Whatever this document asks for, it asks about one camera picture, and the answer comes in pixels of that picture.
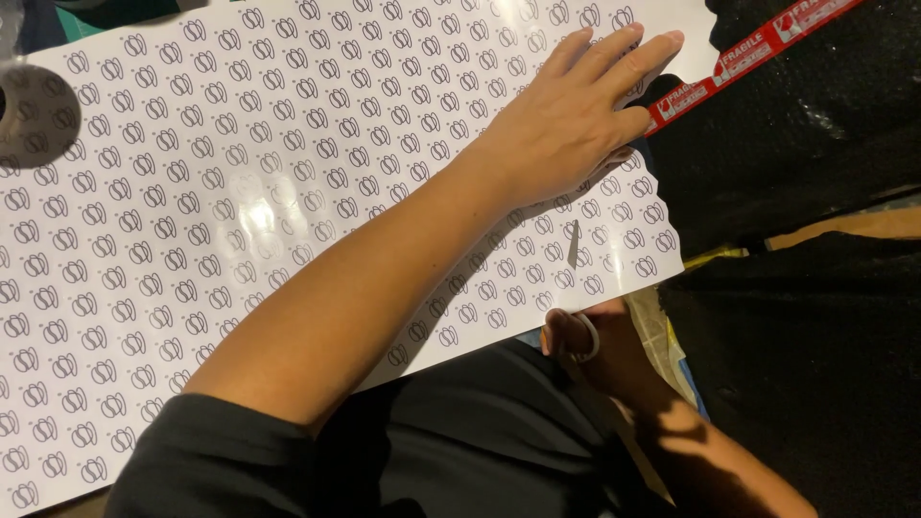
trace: sticker sheet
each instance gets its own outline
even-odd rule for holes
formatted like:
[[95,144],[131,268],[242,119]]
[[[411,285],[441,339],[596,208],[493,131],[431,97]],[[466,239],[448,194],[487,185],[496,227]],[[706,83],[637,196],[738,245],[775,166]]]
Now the sticker sheet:
[[[634,1],[235,3],[6,70],[0,514],[110,484],[248,312],[437,174],[563,36],[619,29]],[[363,388],[681,272],[656,191],[635,153],[509,213]]]

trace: right hand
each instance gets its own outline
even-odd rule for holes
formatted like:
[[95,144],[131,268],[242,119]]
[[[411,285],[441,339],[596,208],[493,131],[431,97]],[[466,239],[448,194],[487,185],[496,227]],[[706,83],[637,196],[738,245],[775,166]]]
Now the right hand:
[[[628,406],[642,395],[659,389],[665,381],[649,362],[624,299],[606,300],[582,311],[598,330],[600,347],[595,358],[578,364],[586,381]],[[541,330],[544,355],[591,351],[591,334],[581,320],[563,310],[550,310]]]
[[641,136],[649,112],[613,107],[684,41],[677,30],[656,36],[611,66],[643,26],[630,24],[586,51],[591,34],[585,28],[562,39],[530,85],[458,156],[472,162],[467,171],[484,172],[509,209],[574,191],[612,151]]

